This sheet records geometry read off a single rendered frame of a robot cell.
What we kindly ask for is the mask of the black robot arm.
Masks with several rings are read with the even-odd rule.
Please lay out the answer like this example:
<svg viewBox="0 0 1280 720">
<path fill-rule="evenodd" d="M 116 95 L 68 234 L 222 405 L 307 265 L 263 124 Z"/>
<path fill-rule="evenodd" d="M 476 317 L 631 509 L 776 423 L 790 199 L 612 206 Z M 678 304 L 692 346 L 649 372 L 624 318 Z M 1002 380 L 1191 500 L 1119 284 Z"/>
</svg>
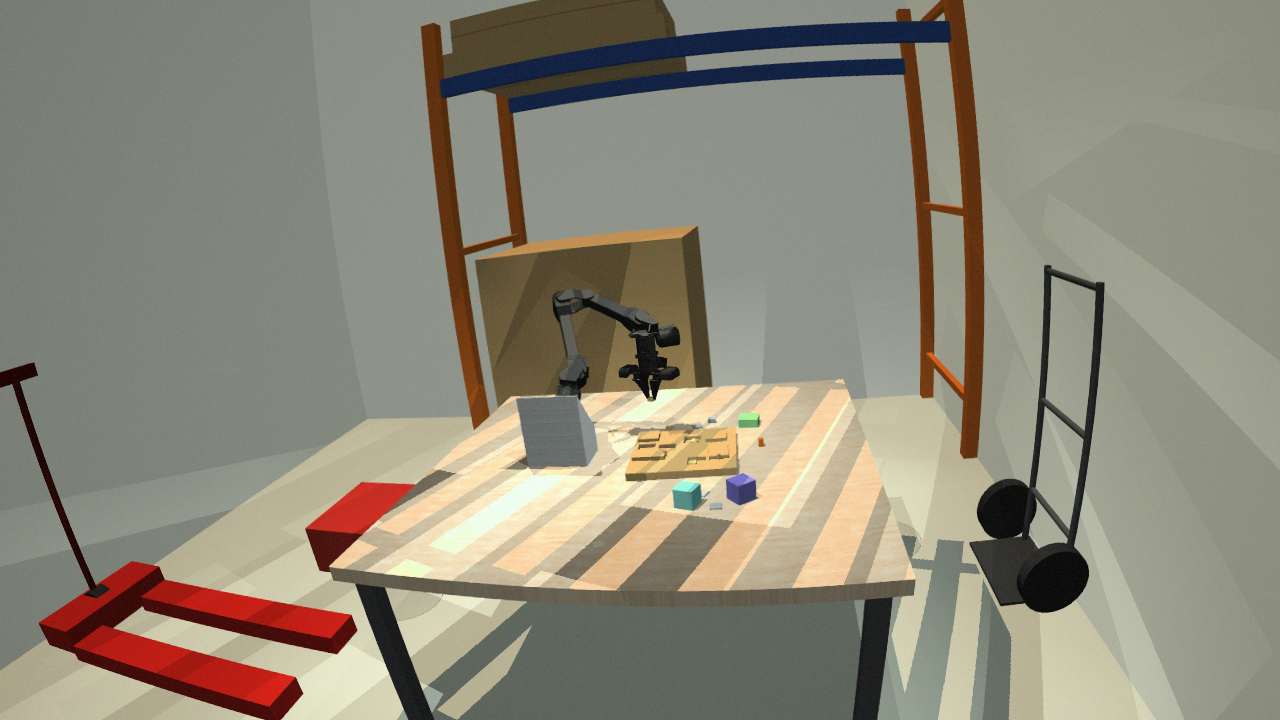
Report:
<svg viewBox="0 0 1280 720">
<path fill-rule="evenodd" d="M 572 299 L 579 300 L 571 304 Z M 571 322 L 571 314 L 577 313 L 582 307 L 593 307 L 594 310 L 621 322 L 626 329 L 631 331 L 628 337 L 636 338 L 637 352 L 649 352 L 655 350 L 655 340 L 660 348 L 680 345 L 680 333 L 675 324 L 658 325 L 659 322 L 650 316 L 645 310 L 639 307 L 625 307 L 623 305 L 616 304 L 611 299 L 605 299 L 599 293 L 593 293 L 591 290 L 558 291 L 552 296 L 552 301 L 553 313 L 561 323 L 561 331 L 564 340 L 564 354 L 567 359 L 567 368 L 559 374 L 561 386 L 557 386 L 556 397 L 577 396 L 580 401 L 580 388 L 582 388 L 588 382 L 589 366 L 586 356 L 581 357 L 579 355 L 573 325 Z"/>
</svg>

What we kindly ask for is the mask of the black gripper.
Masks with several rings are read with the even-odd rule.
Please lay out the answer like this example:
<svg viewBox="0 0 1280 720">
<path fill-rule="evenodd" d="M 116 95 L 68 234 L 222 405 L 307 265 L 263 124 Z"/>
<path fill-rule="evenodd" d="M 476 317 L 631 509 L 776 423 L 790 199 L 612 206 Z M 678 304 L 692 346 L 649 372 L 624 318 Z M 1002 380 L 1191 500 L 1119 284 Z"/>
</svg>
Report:
<svg viewBox="0 0 1280 720">
<path fill-rule="evenodd" d="M 628 374 L 634 374 L 634 379 L 646 398 L 650 397 L 648 379 L 653 375 L 650 382 L 652 396 L 655 400 L 660 386 L 660 380 L 673 380 L 680 375 L 678 366 L 666 366 L 662 370 L 657 365 L 657 348 L 649 352 L 637 352 L 635 359 L 637 359 L 637 365 L 626 365 L 620 368 L 620 378 L 628 378 Z"/>
</svg>

